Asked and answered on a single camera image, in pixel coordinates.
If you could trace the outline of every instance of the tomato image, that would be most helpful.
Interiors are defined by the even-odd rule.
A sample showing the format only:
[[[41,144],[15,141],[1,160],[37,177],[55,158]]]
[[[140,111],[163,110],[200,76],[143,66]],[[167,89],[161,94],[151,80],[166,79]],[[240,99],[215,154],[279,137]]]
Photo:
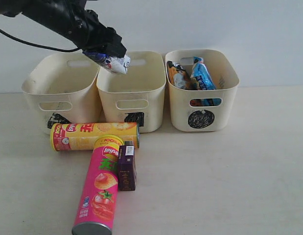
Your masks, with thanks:
[[[114,217],[115,199],[107,190],[98,192],[92,199],[93,213],[100,219],[110,221]]]

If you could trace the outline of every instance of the silver can bottom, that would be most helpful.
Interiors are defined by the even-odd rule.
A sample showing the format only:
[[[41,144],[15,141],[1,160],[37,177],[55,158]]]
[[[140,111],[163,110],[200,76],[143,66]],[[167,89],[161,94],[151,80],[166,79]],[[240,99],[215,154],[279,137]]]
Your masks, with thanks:
[[[72,235],[112,235],[112,231],[101,223],[84,222],[72,228]]]

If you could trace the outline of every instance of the white table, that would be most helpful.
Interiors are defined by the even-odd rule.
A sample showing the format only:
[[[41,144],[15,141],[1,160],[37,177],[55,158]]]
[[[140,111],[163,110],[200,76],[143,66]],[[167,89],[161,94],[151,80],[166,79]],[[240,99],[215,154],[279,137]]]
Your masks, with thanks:
[[[141,135],[114,235],[303,235],[303,86],[239,88],[213,133],[167,110]],[[22,94],[0,94],[0,235],[70,235],[91,151],[54,152],[33,121]]]

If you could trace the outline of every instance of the blue snack package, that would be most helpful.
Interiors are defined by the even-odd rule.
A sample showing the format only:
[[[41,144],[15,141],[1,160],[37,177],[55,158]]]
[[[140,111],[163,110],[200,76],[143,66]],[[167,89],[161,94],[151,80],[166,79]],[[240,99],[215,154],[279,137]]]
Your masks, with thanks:
[[[200,57],[194,57],[194,65],[192,67],[191,82],[196,90],[216,90],[211,76],[204,64],[204,59]],[[203,106],[218,106],[221,103],[220,99],[202,99],[201,103]]]
[[[125,55],[124,58],[117,58],[92,51],[83,51],[83,54],[100,66],[114,73],[126,74],[131,62],[130,57],[127,55]]]

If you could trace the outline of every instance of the black cable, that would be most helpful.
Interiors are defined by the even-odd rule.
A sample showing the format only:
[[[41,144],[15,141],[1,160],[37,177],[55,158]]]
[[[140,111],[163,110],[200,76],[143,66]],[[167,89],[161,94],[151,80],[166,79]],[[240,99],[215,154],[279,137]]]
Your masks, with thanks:
[[[43,49],[48,49],[48,50],[55,50],[55,51],[59,51],[59,52],[75,52],[75,51],[78,51],[80,50],[79,47],[75,48],[75,49],[70,49],[70,50],[65,50],[65,49],[59,49],[59,48],[54,48],[54,47],[47,47],[47,46],[43,46],[43,45],[39,45],[39,44],[35,44],[35,43],[30,43],[30,42],[27,42],[27,41],[24,41],[22,39],[19,39],[19,38],[16,38],[6,32],[4,32],[2,29],[0,29],[0,33],[3,34],[4,36],[14,40],[14,41],[17,41],[19,43],[23,43],[25,45],[28,45],[28,46],[32,46],[32,47],[38,47],[38,48],[43,48]]]

